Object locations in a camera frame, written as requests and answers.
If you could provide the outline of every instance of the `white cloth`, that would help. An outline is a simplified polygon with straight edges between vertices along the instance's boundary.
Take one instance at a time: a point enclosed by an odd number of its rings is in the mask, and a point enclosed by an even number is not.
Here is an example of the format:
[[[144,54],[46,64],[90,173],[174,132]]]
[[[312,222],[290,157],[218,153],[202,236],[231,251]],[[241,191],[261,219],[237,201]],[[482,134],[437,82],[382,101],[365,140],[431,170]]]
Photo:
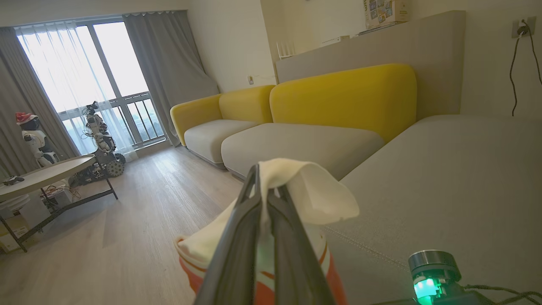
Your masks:
[[[288,188],[313,247],[317,247],[315,241],[320,239],[319,225],[335,223],[359,214],[359,207],[352,193],[315,163],[277,158],[260,162],[259,165],[264,204],[262,225],[268,222],[266,213],[268,190],[283,185]],[[208,226],[178,243],[177,249],[182,256],[190,257],[202,264],[210,263],[235,202],[236,200]],[[272,262],[266,260],[267,257],[272,259],[272,255],[269,256],[268,253],[265,257],[264,261],[258,260],[260,267],[258,269],[269,270]]]

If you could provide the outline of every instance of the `yellow backrest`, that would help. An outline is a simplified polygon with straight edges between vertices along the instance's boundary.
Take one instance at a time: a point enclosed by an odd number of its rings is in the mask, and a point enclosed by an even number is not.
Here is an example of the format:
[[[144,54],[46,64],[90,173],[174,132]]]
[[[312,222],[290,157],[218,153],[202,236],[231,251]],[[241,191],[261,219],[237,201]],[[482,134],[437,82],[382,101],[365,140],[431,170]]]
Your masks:
[[[389,64],[283,82],[270,95],[273,122],[372,130],[389,142],[416,122],[416,76]]]
[[[261,86],[224,93],[219,100],[223,119],[271,123],[269,93],[275,86]]]

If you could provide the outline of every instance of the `gray sofa seat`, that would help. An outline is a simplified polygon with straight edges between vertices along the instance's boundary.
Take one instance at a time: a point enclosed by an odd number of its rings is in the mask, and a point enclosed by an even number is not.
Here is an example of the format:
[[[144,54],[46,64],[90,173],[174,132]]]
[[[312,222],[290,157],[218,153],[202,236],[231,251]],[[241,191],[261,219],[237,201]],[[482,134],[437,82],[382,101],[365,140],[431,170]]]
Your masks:
[[[213,120],[184,133],[186,147],[204,160],[219,166],[222,165],[220,148],[227,137],[245,129],[257,126],[256,122],[243,120]]]
[[[430,249],[462,284],[542,291],[540,135],[541,121],[430,117],[344,177],[360,215],[325,230],[350,304],[414,296],[408,258]]]
[[[383,145],[384,140],[369,130],[268,123],[225,139],[222,158],[243,179],[252,165],[279,157],[315,162],[341,179]]]

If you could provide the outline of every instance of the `white wall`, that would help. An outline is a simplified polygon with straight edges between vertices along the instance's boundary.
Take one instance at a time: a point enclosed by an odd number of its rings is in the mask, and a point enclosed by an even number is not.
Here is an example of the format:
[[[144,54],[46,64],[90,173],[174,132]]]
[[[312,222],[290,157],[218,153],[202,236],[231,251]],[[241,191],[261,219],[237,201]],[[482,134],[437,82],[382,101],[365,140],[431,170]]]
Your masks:
[[[289,43],[282,0],[260,0],[273,62],[280,60],[277,42]]]
[[[129,12],[184,10],[189,0],[2,0],[0,27]]]
[[[188,17],[199,55],[221,92],[275,85],[260,0],[192,0]]]
[[[414,0],[414,18],[449,10],[467,11],[461,113],[510,116],[514,105],[508,77],[515,39],[512,20],[537,16],[534,44],[542,58],[541,0]],[[513,73],[518,117],[542,118],[542,85],[529,37],[519,43]]]
[[[288,34],[297,53],[365,30],[363,0],[282,0],[282,4]]]

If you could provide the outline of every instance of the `robot wheel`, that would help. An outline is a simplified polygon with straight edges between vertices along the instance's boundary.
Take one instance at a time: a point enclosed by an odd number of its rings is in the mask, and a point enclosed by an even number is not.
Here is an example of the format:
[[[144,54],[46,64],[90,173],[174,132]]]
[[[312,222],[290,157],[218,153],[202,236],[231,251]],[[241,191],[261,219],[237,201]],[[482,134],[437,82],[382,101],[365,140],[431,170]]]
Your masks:
[[[117,158],[117,160],[120,161],[122,164],[126,163],[126,158],[122,154],[115,154],[115,158]]]
[[[120,161],[111,161],[107,164],[109,177],[118,177],[124,173],[124,164]]]

